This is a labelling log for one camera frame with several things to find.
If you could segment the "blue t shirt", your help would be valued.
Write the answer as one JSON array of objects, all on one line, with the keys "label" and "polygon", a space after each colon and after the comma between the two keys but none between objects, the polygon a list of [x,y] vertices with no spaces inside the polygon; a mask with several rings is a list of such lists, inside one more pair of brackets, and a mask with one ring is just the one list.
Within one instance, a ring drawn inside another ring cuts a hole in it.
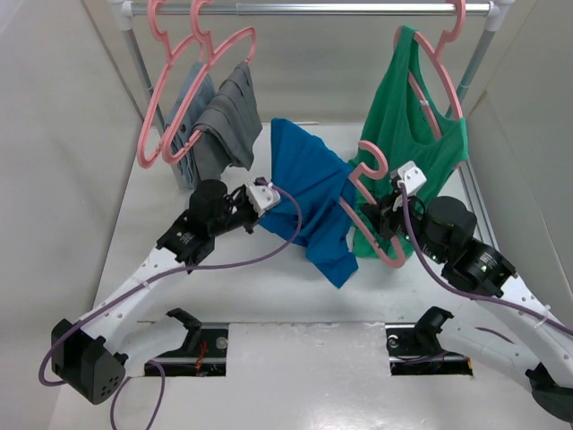
[{"label": "blue t shirt", "polygon": [[352,221],[340,206],[355,204],[352,168],[324,141],[285,118],[270,123],[271,183],[289,193],[261,221],[261,226],[294,243],[335,287],[341,288],[358,270],[346,236]]}]

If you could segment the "green tank top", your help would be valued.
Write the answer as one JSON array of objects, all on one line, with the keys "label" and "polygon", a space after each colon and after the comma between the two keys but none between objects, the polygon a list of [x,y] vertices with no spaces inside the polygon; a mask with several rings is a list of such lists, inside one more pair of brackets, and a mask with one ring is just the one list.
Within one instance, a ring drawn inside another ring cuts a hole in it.
[{"label": "green tank top", "polygon": [[[416,29],[401,27],[398,43],[366,117],[361,138],[375,144],[389,169],[412,160],[425,174],[426,184],[417,193],[424,204],[437,197],[459,163],[468,159],[466,120],[445,117],[428,91],[420,67]],[[414,76],[440,128],[435,139],[408,77]]]}]

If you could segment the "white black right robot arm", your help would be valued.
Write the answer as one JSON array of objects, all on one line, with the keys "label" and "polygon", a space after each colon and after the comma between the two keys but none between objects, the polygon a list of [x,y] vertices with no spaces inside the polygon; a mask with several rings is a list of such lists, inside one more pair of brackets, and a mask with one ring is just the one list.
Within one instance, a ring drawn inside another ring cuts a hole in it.
[{"label": "white black right robot arm", "polygon": [[439,285],[480,305],[521,341],[500,339],[433,306],[411,330],[412,346],[431,355],[474,358],[523,386],[553,417],[571,422],[572,330],[537,299],[507,258],[474,237],[477,219],[465,204],[450,196],[402,203],[395,191],[360,210],[383,237],[406,239],[423,266],[439,264],[440,273],[428,272]]}]

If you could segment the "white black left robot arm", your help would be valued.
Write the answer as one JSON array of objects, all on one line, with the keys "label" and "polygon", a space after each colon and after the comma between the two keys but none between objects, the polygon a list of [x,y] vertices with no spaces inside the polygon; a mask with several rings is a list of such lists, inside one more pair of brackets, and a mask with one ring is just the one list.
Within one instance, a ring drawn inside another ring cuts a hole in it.
[{"label": "white black left robot arm", "polygon": [[40,382],[50,385],[45,376],[50,369],[57,384],[99,405],[153,358],[172,350],[192,354],[199,347],[201,322],[185,310],[170,310],[146,328],[139,321],[180,280],[209,268],[204,260],[217,237],[236,229],[251,234],[280,201],[280,191],[261,178],[233,192],[219,180],[199,184],[130,278],[76,322],[63,319],[52,329],[51,347],[38,371]]}]

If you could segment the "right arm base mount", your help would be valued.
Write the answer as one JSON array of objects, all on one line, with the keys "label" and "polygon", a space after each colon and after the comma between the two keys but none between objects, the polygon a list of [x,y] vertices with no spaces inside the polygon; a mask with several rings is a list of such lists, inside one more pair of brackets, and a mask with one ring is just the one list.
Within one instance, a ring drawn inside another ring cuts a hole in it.
[{"label": "right arm base mount", "polygon": [[468,358],[423,346],[413,323],[389,323],[385,332],[391,376],[474,375]]}]

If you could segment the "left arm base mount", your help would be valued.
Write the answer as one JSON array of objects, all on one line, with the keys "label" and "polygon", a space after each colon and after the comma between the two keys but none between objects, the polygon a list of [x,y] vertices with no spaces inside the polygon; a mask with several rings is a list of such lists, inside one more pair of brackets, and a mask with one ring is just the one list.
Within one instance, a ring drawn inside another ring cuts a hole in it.
[{"label": "left arm base mount", "polygon": [[154,359],[167,377],[223,377],[227,373],[229,325],[203,325],[197,338],[188,335],[183,346]]}]

